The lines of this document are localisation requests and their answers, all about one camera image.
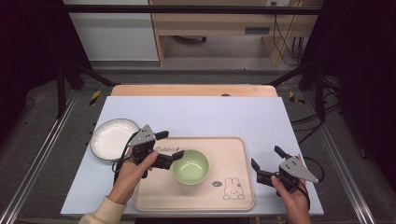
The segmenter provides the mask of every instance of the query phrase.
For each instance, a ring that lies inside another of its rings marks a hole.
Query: human hand
[[[157,160],[158,152],[151,152],[140,164],[136,165],[134,159],[123,162],[119,176],[110,194],[107,196],[114,203],[126,204],[134,194],[134,188],[143,176],[143,173],[150,169],[152,163]]]
[[[305,195],[297,189],[287,191],[282,182],[276,177],[271,176],[274,188],[280,194],[286,207],[289,224],[309,224],[311,219],[308,214],[308,201]],[[301,179],[299,188],[305,190],[305,180]]]

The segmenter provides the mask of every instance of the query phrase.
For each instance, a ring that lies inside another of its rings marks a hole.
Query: black curtain
[[[327,0],[325,7],[349,1]],[[357,0],[335,35],[320,53],[325,76],[340,79],[340,101],[347,120],[368,158],[377,161],[396,191],[396,14],[391,0]],[[315,55],[333,25],[321,16],[308,42],[304,60]]]
[[[0,1],[0,142],[21,113],[26,93],[56,79],[61,62],[92,69],[68,13],[46,11],[44,4],[63,1]],[[77,71],[69,72],[79,78]]]

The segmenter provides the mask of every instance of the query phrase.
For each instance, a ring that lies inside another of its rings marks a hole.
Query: sleeve
[[[105,197],[94,213],[84,215],[78,224],[116,224],[120,222],[126,204],[113,203]]]

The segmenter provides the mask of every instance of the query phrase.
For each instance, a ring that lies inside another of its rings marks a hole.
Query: gray floor
[[[97,72],[113,81],[121,83],[223,83],[223,84],[263,84],[286,74],[292,66],[281,64],[273,67],[263,50],[259,37],[209,37],[207,42],[171,38],[163,67],[153,63],[120,63],[121,69],[108,70],[111,63],[97,64]],[[83,76],[86,85],[78,91],[78,98],[62,132],[30,194],[25,199],[17,223],[61,223],[71,217],[62,217],[60,210],[68,188],[90,141],[106,96],[111,88]],[[309,104],[300,105],[289,100],[293,91],[297,99],[307,102],[312,91],[300,92],[297,88],[299,77],[295,77],[276,88],[283,97],[290,120],[312,115]],[[102,93],[97,103],[89,105],[96,90]],[[57,113],[56,83],[50,82],[31,90],[28,97],[35,100],[33,107],[22,113],[16,121],[12,135],[0,150],[0,210],[4,211],[35,160],[42,147]],[[328,105],[337,103],[330,95]],[[32,100],[26,101],[30,108]],[[396,223],[396,196],[374,161],[360,157],[359,146],[339,109],[331,111],[325,125],[300,144],[304,156],[319,161],[326,171],[323,182],[317,185],[318,195],[325,211],[324,216],[312,217],[314,223],[370,223],[359,220],[353,206],[353,195],[349,195],[348,185],[337,171],[332,161],[331,146],[324,131],[328,131],[337,151],[346,162],[353,182],[367,203],[376,223]],[[308,131],[317,125],[315,119],[293,126],[296,137],[301,140]],[[308,168],[318,174],[318,167],[307,162]],[[262,223],[278,223],[277,217],[261,217]]]

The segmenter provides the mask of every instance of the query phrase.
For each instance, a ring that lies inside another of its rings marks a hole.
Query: white table surface
[[[292,156],[301,154],[280,97],[108,96],[95,129],[111,119],[131,119],[140,128],[149,124],[155,133],[169,131],[169,137],[239,137],[245,141],[248,162],[253,158],[262,170],[268,172],[277,171],[283,161],[274,152],[274,146],[280,146]],[[133,217],[255,217],[286,214],[276,190],[258,184],[253,169],[251,175],[256,202],[247,211],[142,212],[135,208],[131,200],[124,214]],[[110,163],[95,157],[88,146],[61,214],[82,216],[95,211],[111,191],[113,177]],[[310,214],[323,215],[313,184],[307,182],[307,189],[311,199]]]

